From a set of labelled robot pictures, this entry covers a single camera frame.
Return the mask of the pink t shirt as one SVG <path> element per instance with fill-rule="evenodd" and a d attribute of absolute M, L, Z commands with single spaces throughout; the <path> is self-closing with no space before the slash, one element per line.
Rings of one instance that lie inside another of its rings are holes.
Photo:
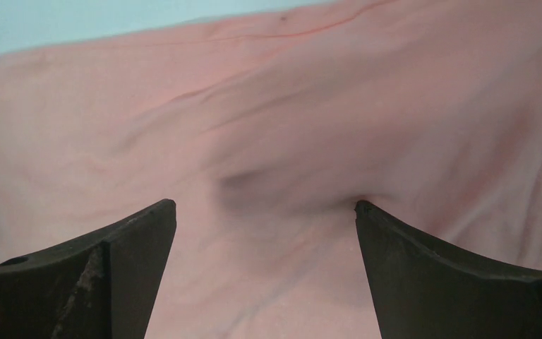
<path fill-rule="evenodd" d="M 149 338 L 378 338 L 360 199 L 542 270 L 542 1 L 337 1 L 0 56 L 0 262 L 163 198 Z"/>

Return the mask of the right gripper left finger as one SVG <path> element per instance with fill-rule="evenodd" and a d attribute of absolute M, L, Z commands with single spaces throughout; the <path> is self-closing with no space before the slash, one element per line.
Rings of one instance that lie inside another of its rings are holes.
<path fill-rule="evenodd" d="M 161 200 L 0 264 L 0 338 L 144 338 L 176 231 Z"/>

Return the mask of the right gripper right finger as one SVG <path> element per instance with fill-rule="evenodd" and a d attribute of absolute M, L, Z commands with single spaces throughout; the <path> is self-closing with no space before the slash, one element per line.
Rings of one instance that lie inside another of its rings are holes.
<path fill-rule="evenodd" d="M 355 207 L 383 338 L 542 339 L 542 270 L 496 261 Z"/>

